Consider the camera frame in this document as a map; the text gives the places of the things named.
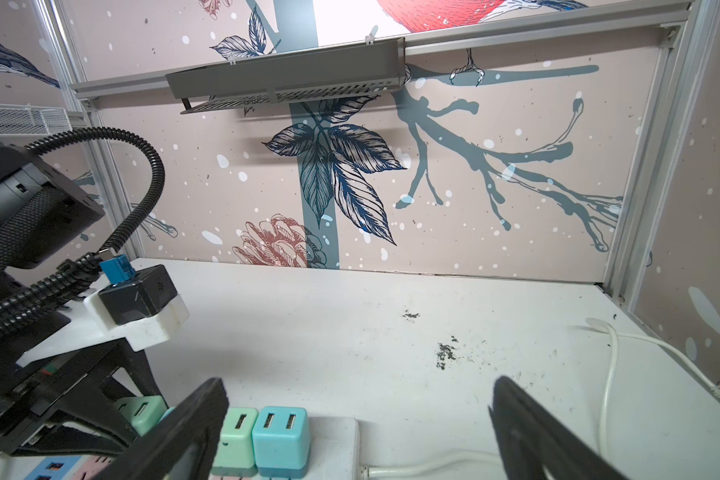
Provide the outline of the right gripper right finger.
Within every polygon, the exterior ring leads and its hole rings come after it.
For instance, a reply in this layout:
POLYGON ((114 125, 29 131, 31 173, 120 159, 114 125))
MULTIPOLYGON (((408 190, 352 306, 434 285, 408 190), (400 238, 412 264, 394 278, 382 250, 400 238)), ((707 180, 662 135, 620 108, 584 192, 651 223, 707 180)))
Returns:
POLYGON ((624 477, 507 376, 494 384, 489 413, 509 479, 624 477))

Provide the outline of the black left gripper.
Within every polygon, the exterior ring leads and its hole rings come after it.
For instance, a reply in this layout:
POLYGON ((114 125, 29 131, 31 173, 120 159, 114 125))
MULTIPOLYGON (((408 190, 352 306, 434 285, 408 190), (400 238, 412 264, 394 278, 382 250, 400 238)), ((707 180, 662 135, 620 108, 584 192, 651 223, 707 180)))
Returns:
POLYGON ((19 366, 18 356, 68 324, 59 313, 0 340, 0 452, 121 453, 140 435, 116 408, 132 393, 161 396, 147 356, 124 339, 54 354, 19 366))

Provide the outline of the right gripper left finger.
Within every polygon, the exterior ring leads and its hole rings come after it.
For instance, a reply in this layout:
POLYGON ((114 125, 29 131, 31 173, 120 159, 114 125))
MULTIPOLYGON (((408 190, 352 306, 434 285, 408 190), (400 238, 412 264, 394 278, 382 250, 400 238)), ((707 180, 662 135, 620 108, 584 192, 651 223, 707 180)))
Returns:
POLYGON ((108 467, 107 477, 208 479, 229 402, 220 378, 210 378, 108 467))

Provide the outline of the green plug adapter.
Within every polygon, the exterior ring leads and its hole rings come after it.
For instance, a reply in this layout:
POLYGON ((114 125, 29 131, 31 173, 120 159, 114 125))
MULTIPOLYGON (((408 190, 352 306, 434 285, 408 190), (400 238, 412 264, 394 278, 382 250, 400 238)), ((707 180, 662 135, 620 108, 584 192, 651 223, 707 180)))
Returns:
POLYGON ((251 478, 257 474, 252 431, 258 417, 255 408, 230 408, 220 431, 211 467, 216 477, 251 478))

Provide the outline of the teal plug adapter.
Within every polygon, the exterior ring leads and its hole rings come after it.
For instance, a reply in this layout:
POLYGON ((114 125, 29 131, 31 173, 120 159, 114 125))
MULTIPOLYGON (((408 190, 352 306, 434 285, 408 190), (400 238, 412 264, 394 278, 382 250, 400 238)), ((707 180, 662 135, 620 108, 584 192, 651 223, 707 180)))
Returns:
POLYGON ((311 431, 301 407, 264 407, 252 430, 255 464, 262 478, 302 479, 308 470, 311 431))
POLYGON ((114 408, 140 435, 146 435, 167 411, 162 396, 125 397, 114 402, 114 408))

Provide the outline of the white multicolour power strip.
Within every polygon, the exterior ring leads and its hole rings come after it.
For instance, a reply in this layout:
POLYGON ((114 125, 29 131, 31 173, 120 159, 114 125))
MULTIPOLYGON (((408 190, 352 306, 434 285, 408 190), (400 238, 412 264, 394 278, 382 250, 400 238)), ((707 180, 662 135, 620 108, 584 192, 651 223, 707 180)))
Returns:
MULTIPOLYGON (((307 479, 358 477, 360 429, 350 417, 311 417, 307 479)), ((103 456, 10 458, 0 455, 0 479, 93 479, 112 460, 103 456)))

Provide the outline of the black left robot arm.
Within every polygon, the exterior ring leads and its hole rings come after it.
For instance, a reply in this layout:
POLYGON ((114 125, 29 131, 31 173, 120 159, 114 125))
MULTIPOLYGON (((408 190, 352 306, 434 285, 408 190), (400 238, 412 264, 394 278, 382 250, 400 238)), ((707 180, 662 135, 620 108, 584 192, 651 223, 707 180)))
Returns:
POLYGON ((66 310, 86 298, 104 268, 121 272, 120 250, 156 206, 165 184, 157 150, 116 128, 86 127, 0 146, 0 451, 15 456, 115 456, 138 432, 114 408, 127 395, 113 377, 126 370, 142 391, 159 389, 143 350, 101 314, 66 310), (48 165, 52 151, 95 140, 139 150, 151 169, 143 199, 96 250, 61 263, 31 286, 8 269, 38 266, 103 216, 74 181, 48 165))

